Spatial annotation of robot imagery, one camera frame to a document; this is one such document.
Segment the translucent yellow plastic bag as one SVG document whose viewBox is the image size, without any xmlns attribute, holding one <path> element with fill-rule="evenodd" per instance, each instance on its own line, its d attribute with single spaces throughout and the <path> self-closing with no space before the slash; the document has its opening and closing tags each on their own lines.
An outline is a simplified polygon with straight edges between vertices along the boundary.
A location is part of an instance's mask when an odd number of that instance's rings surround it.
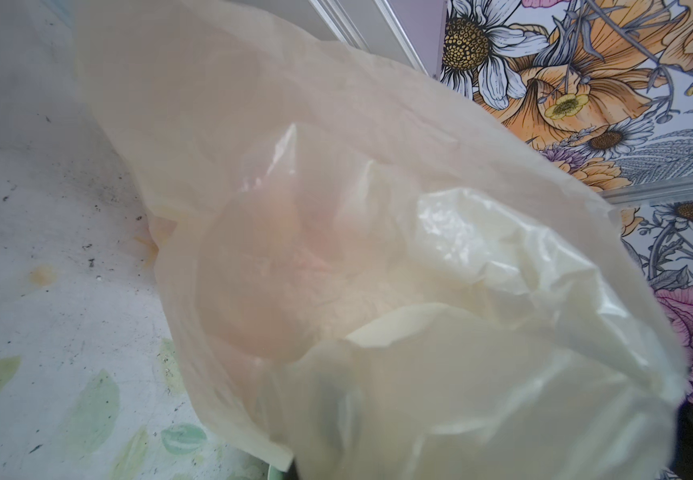
<svg viewBox="0 0 693 480">
<path fill-rule="evenodd" d="M 687 366 L 619 212 L 412 68 L 228 1 L 81 1 L 200 421 L 304 479 L 653 479 Z"/>
</svg>

